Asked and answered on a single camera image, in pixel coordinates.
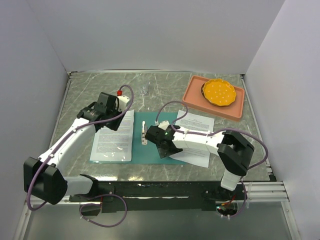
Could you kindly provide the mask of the teal file folder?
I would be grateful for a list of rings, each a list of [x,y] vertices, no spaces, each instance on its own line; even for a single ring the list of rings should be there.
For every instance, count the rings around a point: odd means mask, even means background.
[[[156,112],[126,113],[116,131],[101,128],[93,138],[90,164],[184,165],[171,158],[170,148],[160,153],[163,133],[155,129]]]

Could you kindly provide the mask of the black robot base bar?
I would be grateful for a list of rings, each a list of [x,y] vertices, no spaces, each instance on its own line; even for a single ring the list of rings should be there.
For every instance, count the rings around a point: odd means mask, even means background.
[[[202,210],[215,211],[218,202],[246,199],[238,183],[230,191],[219,181],[100,181],[92,195],[72,195],[69,201],[94,203],[102,213],[118,211]]]

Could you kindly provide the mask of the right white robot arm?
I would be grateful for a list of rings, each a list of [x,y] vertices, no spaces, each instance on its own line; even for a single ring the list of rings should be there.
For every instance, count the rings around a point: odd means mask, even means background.
[[[146,131],[145,138],[155,144],[160,158],[188,149],[218,155],[225,167],[218,193],[226,200],[236,194],[238,182],[247,175],[255,151],[240,132],[232,129],[212,135],[208,131],[193,131],[177,125],[152,125]]]

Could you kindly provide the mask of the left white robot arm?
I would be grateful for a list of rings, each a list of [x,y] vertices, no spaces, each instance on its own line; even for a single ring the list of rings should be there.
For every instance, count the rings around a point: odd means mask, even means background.
[[[94,201],[99,195],[99,182],[86,174],[65,176],[65,167],[89,138],[101,128],[117,131],[130,98],[100,93],[98,100],[81,109],[71,127],[38,158],[29,157],[23,164],[24,191],[27,203],[35,196],[46,203],[57,204],[65,196],[82,195]]]

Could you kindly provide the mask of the printed paper sheet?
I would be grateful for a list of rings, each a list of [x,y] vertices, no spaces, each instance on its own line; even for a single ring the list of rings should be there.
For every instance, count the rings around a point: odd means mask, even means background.
[[[215,119],[188,113],[185,117],[175,122],[175,125],[195,130],[195,131],[213,131]],[[192,164],[198,167],[208,168],[210,162],[210,153],[192,148],[186,148],[182,152],[173,154],[170,158]]]
[[[101,128],[94,136],[91,163],[126,163],[132,160],[134,110],[128,111],[117,131]]]

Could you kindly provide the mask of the metal folder clip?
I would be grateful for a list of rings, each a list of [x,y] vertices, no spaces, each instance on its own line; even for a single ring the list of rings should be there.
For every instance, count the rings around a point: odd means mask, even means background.
[[[148,127],[146,125],[146,122],[143,120],[142,121],[142,129],[141,129],[141,144],[142,145],[148,144],[148,140],[146,138],[147,131],[148,131]]]

